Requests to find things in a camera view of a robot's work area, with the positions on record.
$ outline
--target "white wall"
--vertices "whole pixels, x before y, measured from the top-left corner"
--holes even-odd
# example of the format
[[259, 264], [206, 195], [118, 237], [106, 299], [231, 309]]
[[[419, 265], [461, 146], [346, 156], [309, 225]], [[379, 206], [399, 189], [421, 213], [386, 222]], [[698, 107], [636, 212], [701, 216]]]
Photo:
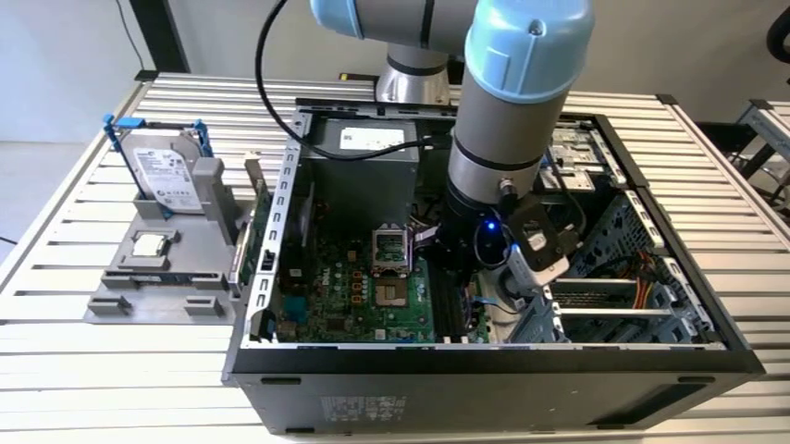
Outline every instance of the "white wall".
[[786, 0], [594, 0], [576, 89], [670, 93], [693, 118], [733, 121], [748, 99], [790, 100], [790, 65], [766, 49]]
[[0, 141], [93, 139], [139, 70], [114, 0], [0, 0]]
[[[786, 0], [594, 4], [598, 27], [578, 90], [672, 93], [698, 119], [734, 119], [749, 98], [790, 100], [790, 67], [770, 57], [765, 44]], [[251, 77], [273, 0], [171, 5], [193, 71]], [[127, 17], [151, 67], [129, 9]], [[307, 0], [291, 0], [273, 31], [266, 73], [306, 80], [333, 80], [341, 71], [377, 74], [385, 53], [382, 43], [321, 28]], [[115, 2], [0, 0], [0, 65], [0, 140], [90, 140], [139, 70]]]
[[[254, 76], [255, 44], [273, 5], [273, 0], [171, 0], [193, 72]], [[310, 2], [291, 0], [271, 29], [265, 75], [337, 80], [339, 72], [378, 74], [386, 54], [386, 44], [359, 41], [319, 26]]]

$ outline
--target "metal rail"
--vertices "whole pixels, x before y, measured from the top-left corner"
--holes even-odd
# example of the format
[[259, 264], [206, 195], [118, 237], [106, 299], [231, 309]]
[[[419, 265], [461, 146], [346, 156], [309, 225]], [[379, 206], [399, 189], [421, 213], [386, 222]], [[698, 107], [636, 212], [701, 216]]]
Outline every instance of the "metal rail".
[[[294, 98], [370, 100], [371, 85], [270, 81], [286, 115]], [[454, 100], [460, 91], [454, 91]], [[243, 156], [255, 151], [275, 182], [286, 136], [250, 80], [163, 74], [141, 86], [118, 114], [211, 127], [225, 180], [239, 198], [254, 192]], [[610, 117], [650, 187], [768, 376], [646, 432], [370, 437], [366, 442], [601, 440], [645, 444], [790, 441], [789, 236], [677, 106], [653, 96], [576, 92], [569, 112]], [[135, 186], [121, 157], [98, 139], [0, 268], [0, 431], [4, 442], [36, 438], [257, 439], [241, 390], [221, 384], [231, 327], [91, 326], [86, 302], [135, 215]], [[339, 438], [318, 438], [334, 442]]]

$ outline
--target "power supply label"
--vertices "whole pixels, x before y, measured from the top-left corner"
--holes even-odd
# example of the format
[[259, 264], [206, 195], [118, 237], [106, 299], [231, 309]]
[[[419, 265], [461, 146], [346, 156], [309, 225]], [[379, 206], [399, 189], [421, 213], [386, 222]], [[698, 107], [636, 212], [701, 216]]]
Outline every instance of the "power supply label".
[[405, 142], [402, 129], [345, 128], [341, 132], [341, 150], [378, 151]]
[[135, 148], [135, 157], [157, 201], [175, 213], [202, 211], [203, 206], [182, 154], [173, 150]]
[[338, 422], [394, 422], [403, 419], [406, 396], [322, 396], [323, 418]]

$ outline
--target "cpu chip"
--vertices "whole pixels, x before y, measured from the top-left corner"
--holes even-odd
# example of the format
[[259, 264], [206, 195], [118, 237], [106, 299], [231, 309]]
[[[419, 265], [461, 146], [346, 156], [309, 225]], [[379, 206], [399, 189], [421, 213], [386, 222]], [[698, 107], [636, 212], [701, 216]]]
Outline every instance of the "cpu chip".
[[162, 234], [145, 233], [135, 240], [133, 256], [159, 257], [167, 246], [169, 238]]
[[375, 279], [375, 304], [379, 307], [406, 307], [409, 305], [406, 279]]

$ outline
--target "screw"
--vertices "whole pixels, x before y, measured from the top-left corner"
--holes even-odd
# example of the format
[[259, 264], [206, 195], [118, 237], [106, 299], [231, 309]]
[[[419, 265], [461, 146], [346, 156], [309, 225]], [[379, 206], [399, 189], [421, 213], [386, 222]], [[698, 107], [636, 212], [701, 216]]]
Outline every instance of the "screw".
[[533, 23], [530, 23], [530, 33], [533, 35], [544, 35], [544, 24], [540, 20], [533, 20]]

